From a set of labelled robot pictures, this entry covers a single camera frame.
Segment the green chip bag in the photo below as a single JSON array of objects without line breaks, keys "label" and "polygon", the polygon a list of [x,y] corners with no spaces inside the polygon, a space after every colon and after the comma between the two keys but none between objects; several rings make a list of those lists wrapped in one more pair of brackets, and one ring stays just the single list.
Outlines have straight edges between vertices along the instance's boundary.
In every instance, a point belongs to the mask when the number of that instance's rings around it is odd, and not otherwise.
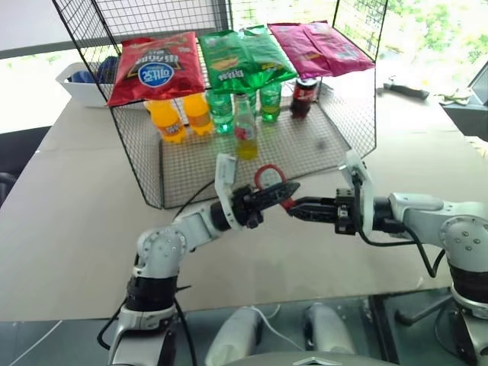
[{"label": "green chip bag", "polygon": [[216,94],[245,93],[297,77],[264,25],[199,37]]}]

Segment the yellow drink bottle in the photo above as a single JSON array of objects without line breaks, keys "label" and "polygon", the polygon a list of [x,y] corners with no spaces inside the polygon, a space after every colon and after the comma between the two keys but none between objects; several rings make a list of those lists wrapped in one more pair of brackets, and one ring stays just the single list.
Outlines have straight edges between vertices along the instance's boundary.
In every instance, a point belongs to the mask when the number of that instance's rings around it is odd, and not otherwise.
[{"label": "yellow drink bottle", "polygon": [[258,130],[254,114],[246,94],[235,94],[234,134],[237,139],[237,156],[254,159],[258,156]]},{"label": "yellow drink bottle", "polygon": [[214,126],[203,93],[184,97],[183,109],[185,110],[188,123],[193,131],[199,135],[204,135],[212,131]]},{"label": "yellow drink bottle", "polygon": [[180,116],[171,101],[147,101],[146,108],[151,113],[152,122],[161,132],[164,141],[180,143],[185,138],[185,126],[181,123]]}]

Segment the wire grid shelf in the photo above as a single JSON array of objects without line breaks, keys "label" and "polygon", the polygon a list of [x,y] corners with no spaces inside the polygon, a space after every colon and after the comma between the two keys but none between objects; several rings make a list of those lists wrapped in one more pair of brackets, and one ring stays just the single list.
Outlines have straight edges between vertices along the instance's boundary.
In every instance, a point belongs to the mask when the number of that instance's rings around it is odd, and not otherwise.
[{"label": "wire grid shelf", "polygon": [[[126,39],[164,37],[182,31],[195,31],[201,35],[274,22],[306,23],[332,19],[332,25],[337,30],[375,59],[386,3],[387,0],[53,0],[95,81],[98,81],[101,63],[108,56],[119,56],[120,42]],[[203,65],[200,48],[199,55]],[[208,87],[206,69],[202,67],[202,71]],[[376,147],[374,77],[371,77],[368,86],[364,86],[369,93],[361,98],[356,92],[351,94],[351,84],[347,89],[339,79],[325,80],[327,86],[321,88],[319,102],[310,112],[307,128],[298,131],[310,140],[292,136],[297,133],[297,127],[290,123],[287,117],[289,112],[284,108],[277,125],[279,127],[274,133],[275,140],[271,139],[274,142],[267,144],[269,141],[260,141],[268,148],[260,149],[261,157],[255,161],[256,165],[262,162],[282,163],[282,168],[289,170],[288,174],[293,178],[336,166],[349,147],[355,148],[362,156]],[[113,85],[99,82],[97,85],[102,96],[108,100]],[[207,183],[205,179],[209,181],[213,177],[215,155],[210,161],[204,159],[208,154],[195,153],[205,144],[201,137],[191,136],[185,144],[188,151],[195,151],[192,153],[194,159],[188,159],[185,153],[175,152],[177,146],[161,143],[159,132],[143,110],[142,103],[111,108],[111,113],[148,205],[161,208],[182,204]],[[267,129],[266,126],[261,129],[261,139],[265,138]],[[317,142],[318,136],[324,136],[324,141]],[[211,151],[217,146],[223,152],[234,153],[231,140],[225,143],[219,143],[217,139],[213,143],[206,142],[208,146],[213,146],[207,149]],[[296,143],[295,157],[284,153],[285,148],[280,146],[279,141],[283,141],[287,149],[290,143]],[[302,159],[297,158],[300,154],[303,154]],[[176,157],[178,163],[174,163],[172,157]],[[204,160],[199,164],[206,166],[205,169],[200,166],[197,170],[193,169],[194,165],[186,170],[182,168],[198,159]],[[239,165],[242,171],[238,172],[237,183],[252,181],[249,177],[255,168],[253,164],[246,162]],[[181,172],[175,172],[175,167],[180,167]],[[196,181],[188,181],[188,177],[197,176],[202,177],[200,185],[197,186]],[[212,190],[210,188],[203,192],[200,199],[213,197]]]}]

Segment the white plastic container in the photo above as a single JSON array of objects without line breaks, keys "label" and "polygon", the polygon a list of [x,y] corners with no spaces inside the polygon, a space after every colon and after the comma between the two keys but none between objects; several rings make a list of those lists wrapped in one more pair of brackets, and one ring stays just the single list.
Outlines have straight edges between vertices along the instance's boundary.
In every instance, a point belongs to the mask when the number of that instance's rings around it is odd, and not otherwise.
[{"label": "white plastic container", "polygon": [[69,82],[67,80],[68,77],[77,71],[86,71],[85,64],[72,63],[57,76],[56,81],[81,105],[84,105],[85,107],[105,107],[106,102],[104,97],[101,96],[95,83]]}]

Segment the dark soda can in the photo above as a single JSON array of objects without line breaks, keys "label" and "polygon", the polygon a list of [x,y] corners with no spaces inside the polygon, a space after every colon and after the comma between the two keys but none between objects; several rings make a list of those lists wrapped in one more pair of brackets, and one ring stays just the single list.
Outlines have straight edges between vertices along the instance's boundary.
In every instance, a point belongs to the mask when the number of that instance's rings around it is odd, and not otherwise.
[{"label": "dark soda can", "polygon": [[292,118],[305,118],[310,110],[310,106],[316,97],[316,79],[297,79],[293,92],[293,101],[290,105]]}]

